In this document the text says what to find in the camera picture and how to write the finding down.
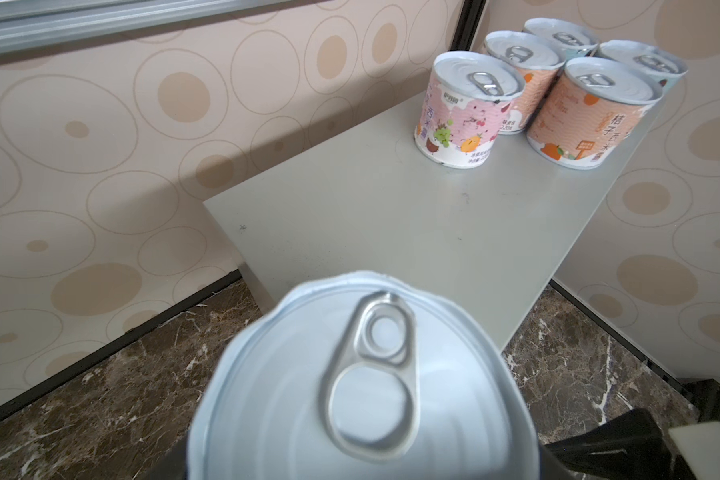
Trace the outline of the white pink label can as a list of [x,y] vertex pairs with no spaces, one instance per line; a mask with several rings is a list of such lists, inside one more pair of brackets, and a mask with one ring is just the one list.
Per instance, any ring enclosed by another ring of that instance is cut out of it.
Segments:
[[599,167],[663,98],[660,84],[599,57],[566,62],[526,138],[542,158],[574,170]]

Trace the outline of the blue label can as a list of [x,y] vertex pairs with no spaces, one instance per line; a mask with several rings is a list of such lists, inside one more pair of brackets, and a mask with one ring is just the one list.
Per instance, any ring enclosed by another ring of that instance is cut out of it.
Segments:
[[601,43],[595,55],[635,68],[655,80],[664,91],[670,90],[688,72],[684,60],[655,46],[631,40]]

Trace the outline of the orange label can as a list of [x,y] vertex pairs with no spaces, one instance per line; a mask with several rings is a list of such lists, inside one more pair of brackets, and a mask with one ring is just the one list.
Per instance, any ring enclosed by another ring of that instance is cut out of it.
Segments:
[[520,133],[540,108],[566,56],[547,39],[506,30],[489,33],[483,40],[482,52],[514,67],[525,81],[523,94],[513,101],[500,130],[503,135]]

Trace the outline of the teal label can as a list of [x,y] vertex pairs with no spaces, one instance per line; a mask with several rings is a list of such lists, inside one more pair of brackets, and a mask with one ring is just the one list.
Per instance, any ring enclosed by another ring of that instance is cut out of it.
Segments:
[[523,31],[551,41],[566,55],[566,59],[593,54],[600,44],[590,30],[565,20],[532,18],[524,23]]

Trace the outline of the red label can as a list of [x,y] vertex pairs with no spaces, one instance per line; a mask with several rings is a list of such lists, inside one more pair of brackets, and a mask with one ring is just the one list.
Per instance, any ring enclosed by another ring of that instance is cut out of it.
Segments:
[[495,57],[469,51],[438,55],[414,131],[417,148],[445,167],[481,166],[525,86],[518,70]]

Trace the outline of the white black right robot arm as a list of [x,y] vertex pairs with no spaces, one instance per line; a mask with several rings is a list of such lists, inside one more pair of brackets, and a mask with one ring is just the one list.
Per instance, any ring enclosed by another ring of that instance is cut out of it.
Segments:
[[720,421],[676,427],[665,437],[645,409],[585,434],[539,447],[542,479],[720,479]]

